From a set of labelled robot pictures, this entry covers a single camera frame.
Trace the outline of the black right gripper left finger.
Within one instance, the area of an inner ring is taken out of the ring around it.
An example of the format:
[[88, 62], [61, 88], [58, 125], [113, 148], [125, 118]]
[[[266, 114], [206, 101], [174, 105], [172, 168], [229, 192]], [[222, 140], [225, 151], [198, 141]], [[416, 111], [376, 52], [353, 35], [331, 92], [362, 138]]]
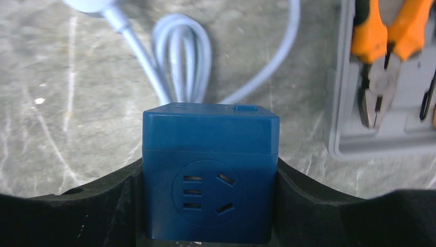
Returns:
[[1, 246], [143, 246], [142, 161], [61, 195], [1, 195]]

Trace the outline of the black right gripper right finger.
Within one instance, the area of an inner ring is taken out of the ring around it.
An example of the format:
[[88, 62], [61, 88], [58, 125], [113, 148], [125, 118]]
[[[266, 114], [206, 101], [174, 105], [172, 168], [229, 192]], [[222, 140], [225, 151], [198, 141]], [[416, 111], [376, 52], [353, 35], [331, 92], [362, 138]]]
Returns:
[[435, 246], [435, 191], [362, 199], [279, 160], [274, 229], [282, 246]]

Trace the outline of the light blue round plug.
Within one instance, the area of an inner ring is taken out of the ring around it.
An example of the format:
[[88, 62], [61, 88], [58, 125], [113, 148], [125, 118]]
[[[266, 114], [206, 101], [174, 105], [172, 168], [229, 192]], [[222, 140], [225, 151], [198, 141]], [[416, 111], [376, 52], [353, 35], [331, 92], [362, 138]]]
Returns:
[[69, 7], [87, 14], [102, 13], [117, 4], [117, 0], [62, 0]]

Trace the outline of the dark blue cube socket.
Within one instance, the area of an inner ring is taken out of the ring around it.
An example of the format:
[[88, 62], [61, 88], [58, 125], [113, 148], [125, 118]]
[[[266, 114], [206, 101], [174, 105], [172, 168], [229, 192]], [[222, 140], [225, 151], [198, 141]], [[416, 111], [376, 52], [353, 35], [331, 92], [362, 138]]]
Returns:
[[142, 118], [150, 239], [270, 241], [280, 118], [256, 105], [170, 103]]

